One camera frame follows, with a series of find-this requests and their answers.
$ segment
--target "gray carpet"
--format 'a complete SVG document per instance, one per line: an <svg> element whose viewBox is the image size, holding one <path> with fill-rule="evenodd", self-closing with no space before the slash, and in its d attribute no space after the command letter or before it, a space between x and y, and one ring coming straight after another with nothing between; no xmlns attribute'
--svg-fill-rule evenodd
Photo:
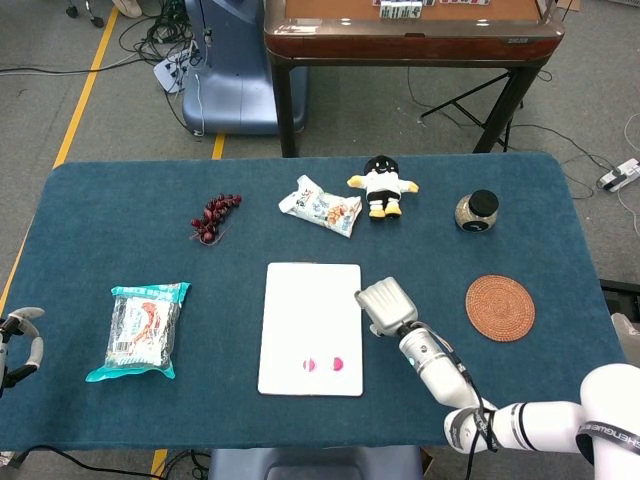
<svg viewBox="0 0 640 480"><path fill-rule="evenodd" d="M95 3L106 21L111 4ZM154 2L142 4L151 7ZM68 18L65 7L65 2L53 0L2 0L0 68L87 68L102 31L88 22L82 9L79 18ZM126 56L117 37L132 22L118 18L104 64ZM583 0L582 11L567 17L567 35L546 67L553 80L535 82L515 123L554 128L616 165L637 156L622 129L631 114L640 112L639 22L638 8ZM129 44L141 32L134 30L127 37ZM496 73L412 69L411 83L420 102L436 104ZM305 156L468 152L480 135L477 128L459 128L442 115L419 124L417 116L424 108L411 100L406 69L313 69L311 82L309 121L299 136ZM9 275L83 84L83 76L0 76L0 285ZM498 87L492 88L463 104L481 116L497 92ZM455 110L447 112L467 123ZM640 143L640 119L629 133ZM580 154L556 135L528 127L514 129L512 145L548 151L560 161ZM212 136L193 137L175 122L150 67L136 64L98 76L68 161L208 158L212 146ZM274 137L229 137L224 150L226 158L278 154ZM588 185L603 173L586 158L572 161L565 170ZM589 194L584 186L570 185L576 197ZM624 189L622 196L640 212L640 182ZM631 214L606 192L575 203L599 275L640 283L640 239ZM447 448L431 453L435 462L429 478L463 478L466 457ZM152 452L91 452L82 458L148 471ZM191 467L182 467L175 478L190 478ZM479 454L474 471L477 479L592 478L591 467L577 456L512 451ZM51 454L30 456L19 472L0 469L0 479L107 477L83 472Z"/></svg>

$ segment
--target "black and white plush doll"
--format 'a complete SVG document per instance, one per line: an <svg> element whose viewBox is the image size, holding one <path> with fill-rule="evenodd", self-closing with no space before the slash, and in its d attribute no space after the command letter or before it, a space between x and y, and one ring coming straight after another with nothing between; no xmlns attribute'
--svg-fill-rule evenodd
<svg viewBox="0 0 640 480"><path fill-rule="evenodd" d="M414 182L398 178L398 162L384 155L373 157L364 167L363 175L354 175L347 181L353 188L367 191L369 217L399 217L400 197L403 193L418 193L419 187Z"/></svg>

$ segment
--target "cherry cluster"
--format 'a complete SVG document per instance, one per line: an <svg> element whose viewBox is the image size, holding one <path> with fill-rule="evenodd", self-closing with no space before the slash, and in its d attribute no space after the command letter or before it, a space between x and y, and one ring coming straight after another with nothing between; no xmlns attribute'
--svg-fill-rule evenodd
<svg viewBox="0 0 640 480"><path fill-rule="evenodd" d="M195 228L194 237L199 237L200 242L210 245L217 238L222 238L219 232L220 225L231 214L233 208L240 206L242 197L240 195L225 195L221 193L212 198L204 207L202 218L191 220L191 226Z"/></svg>

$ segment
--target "pink dot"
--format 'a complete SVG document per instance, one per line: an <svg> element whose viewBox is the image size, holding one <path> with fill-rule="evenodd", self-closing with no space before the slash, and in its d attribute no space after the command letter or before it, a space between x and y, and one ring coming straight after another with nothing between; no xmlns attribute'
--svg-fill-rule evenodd
<svg viewBox="0 0 640 480"><path fill-rule="evenodd" d="M333 370L339 372L344 367L344 362L340 357L333 357Z"/></svg>
<svg viewBox="0 0 640 480"><path fill-rule="evenodd" d="M315 360L313 360L313 358L305 360L304 362L302 362L302 368L304 368L306 372L313 372L316 369Z"/></svg>

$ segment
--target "woven coaster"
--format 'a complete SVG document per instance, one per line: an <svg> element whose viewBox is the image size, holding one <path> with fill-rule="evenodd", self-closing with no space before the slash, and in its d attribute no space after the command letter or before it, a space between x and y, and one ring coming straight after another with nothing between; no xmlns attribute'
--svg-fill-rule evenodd
<svg viewBox="0 0 640 480"><path fill-rule="evenodd" d="M466 298L467 315L476 329L496 342L524 337L536 316L529 292L515 280L485 275L471 284Z"/></svg>

